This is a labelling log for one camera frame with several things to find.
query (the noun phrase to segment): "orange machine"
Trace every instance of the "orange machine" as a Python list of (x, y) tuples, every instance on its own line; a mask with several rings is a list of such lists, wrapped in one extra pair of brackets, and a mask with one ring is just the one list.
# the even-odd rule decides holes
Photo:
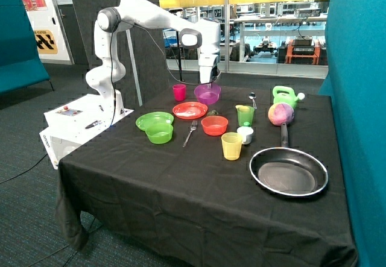
[(320, 44), (318, 40), (291, 39), (286, 47), (285, 63), (319, 65)]

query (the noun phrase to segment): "purple bowl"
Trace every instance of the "purple bowl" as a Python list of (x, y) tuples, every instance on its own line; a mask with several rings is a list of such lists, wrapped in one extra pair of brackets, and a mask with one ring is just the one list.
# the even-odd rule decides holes
[(194, 95), (197, 100), (206, 105), (216, 103), (220, 97), (221, 87), (212, 83), (212, 87), (208, 88), (209, 84), (202, 84), (195, 88)]

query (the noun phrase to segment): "teal chair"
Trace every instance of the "teal chair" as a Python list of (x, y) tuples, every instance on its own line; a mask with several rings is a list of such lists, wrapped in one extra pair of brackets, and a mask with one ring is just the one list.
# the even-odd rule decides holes
[(0, 93), (45, 80), (50, 82), (22, 0), (0, 0)]
[(358, 266), (386, 266), (386, 0), (331, 0), (330, 95)]

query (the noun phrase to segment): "white cup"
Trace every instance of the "white cup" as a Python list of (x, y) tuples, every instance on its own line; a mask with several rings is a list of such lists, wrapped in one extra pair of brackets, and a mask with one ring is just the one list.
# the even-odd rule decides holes
[(252, 141), (253, 128), (252, 127), (239, 127), (237, 133), (242, 136), (242, 144), (248, 145)]

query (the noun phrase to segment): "yellow cup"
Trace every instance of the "yellow cup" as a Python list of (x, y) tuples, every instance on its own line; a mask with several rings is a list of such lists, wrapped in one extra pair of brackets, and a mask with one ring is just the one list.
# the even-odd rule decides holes
[(224, 133), (221, 136), (223, 154), (227, 160), (237, 160), (240, 157), (242, 135), (238, 133)]

